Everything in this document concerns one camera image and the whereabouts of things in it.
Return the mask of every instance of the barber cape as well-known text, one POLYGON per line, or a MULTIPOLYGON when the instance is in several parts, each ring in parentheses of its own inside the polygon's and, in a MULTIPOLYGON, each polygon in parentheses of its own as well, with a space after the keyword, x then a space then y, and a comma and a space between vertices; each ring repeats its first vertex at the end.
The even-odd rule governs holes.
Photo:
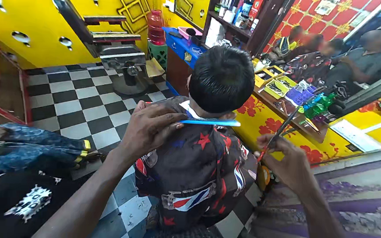
MULTIPOLYGON (((187 97, 157 102, 199 116, 187 97)), ((185 124, 165 144, 135 163, 139 196, 155 196, 161 226, 175 231, 224 219, 256 179, 253 154, 227 129, 185 124)))

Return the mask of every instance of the blue comb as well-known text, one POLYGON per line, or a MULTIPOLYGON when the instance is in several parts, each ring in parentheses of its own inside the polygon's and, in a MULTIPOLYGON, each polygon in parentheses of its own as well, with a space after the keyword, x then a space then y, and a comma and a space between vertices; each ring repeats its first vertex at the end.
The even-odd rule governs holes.
POLYGON ((186 111, 188 115, 187 120, 182 120, 179 122, 186 124, 199 124, 199 125, 219 125, 219 126, 229 126, 229 127, 240 127, 241 123, 236 120, 220 120, 216 118, 194 118, 188 111, 186 111))

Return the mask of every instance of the empty barber chair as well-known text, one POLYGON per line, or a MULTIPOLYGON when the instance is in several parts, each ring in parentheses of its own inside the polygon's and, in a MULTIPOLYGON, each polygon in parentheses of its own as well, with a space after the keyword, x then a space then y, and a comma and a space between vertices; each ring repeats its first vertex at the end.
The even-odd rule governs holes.
POLYGON ((145 68, 145 53, 136 45, 140 35, 129 34, 123 28, 125 16, 80 17, 70 0, 53 0, 61 15, 86 46, 94 58, 101 58, 106 70, 119 69, 123 76, 112 76, 114 90, 123 94, 137 94, 148 87, 145 68), (125 32, 91 32, 87 25, 100 22, 118 24, 125 32))

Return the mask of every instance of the checkered floor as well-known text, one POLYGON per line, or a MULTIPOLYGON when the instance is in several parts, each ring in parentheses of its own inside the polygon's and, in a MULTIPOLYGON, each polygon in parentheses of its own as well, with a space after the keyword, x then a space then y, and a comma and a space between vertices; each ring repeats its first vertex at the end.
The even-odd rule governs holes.
MULTIPOLYGON (((156 102, 174 96, 163 77, 148 80, 140 95, 114 93, 113 77, 120 71, 105 70, 98 64, 29 70, 30 103, 34 127, 74 139, 89 140, 92 149, 108 153, 123 138, 130 115, 139 100, 156 102)), ((101 166, 101 161, 72 173, 77 179, 101 166)), ((141 238, 145 218, 156 199, 138 197, 131 167, 110 196, 92 237, 141 238)), ((261 192, 253 185, 234 211, 216 227, 224 238, 245 237, 253 207, 261 192)))

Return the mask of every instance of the man in gray shirt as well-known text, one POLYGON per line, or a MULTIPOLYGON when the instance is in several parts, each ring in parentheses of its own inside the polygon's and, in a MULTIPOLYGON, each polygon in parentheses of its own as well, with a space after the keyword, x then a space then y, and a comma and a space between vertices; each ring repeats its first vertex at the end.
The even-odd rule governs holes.
POLYGON ((346 81, 349 91, 354 81, 366 83, 381 69, 381 30, 366 32, 362 48, 354 49, 332 59, 335 65, 326 75, 325 84, 333 87, 336 81, 346 81))

